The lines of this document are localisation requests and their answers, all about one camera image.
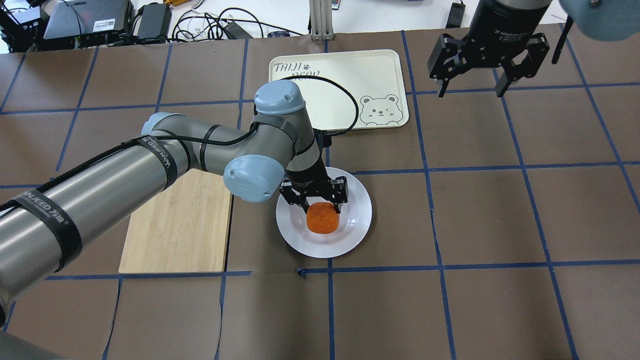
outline round plate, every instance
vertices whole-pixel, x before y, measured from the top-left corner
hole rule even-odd
[[[371,199],[364,185],[353,175],[344,170],[328,167],[327,174],[335,179],[338,176],[347,178],[349,189],[346,204],[340,209],[338,228],[330,234],[316,234],[307,227],[307,214],[297,205],[289,205],[280,196],[276,206],[276,221],[284,240],[298,252],[312,258],[334,258],[358,245],[371,225]],[[309,205],[323,202],[320,197],[309,197]]]

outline wooden cutting board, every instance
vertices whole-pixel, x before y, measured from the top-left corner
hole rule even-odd
[[[187,172],[131,215],[120,273],[224,271],[230,210],[221,176]]]

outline tiled tabletop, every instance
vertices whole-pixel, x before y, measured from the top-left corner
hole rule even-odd
[[[540,31],[555,44],[561,28]],[[275,56],[393,49],[412,111],[325,152],[374,206],[350,253],[302,256],[276,199],[235,199],[227,271],[120,275],[127,219],[20,298],[3,330],[82,360],[636,358],[640,37],[575,30],[558,65],[505,98],[485,69],[439,99],[426,72],[439,33],[0,56],[0,200],[136,136],[155,111],[248,129]]]

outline white label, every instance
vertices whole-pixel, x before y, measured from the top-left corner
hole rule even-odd
[[[100,20],[93,23],[93,32],[113,30],[113,26],[116,23],[116,19]]]

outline bear drawing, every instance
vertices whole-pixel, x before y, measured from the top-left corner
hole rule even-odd
[[[400,125],[403,115],[398,106],[398,97],[390,94],[386,97],[373,98],[365,95],[360,99],[362,112],[360,121],[369,125]]]

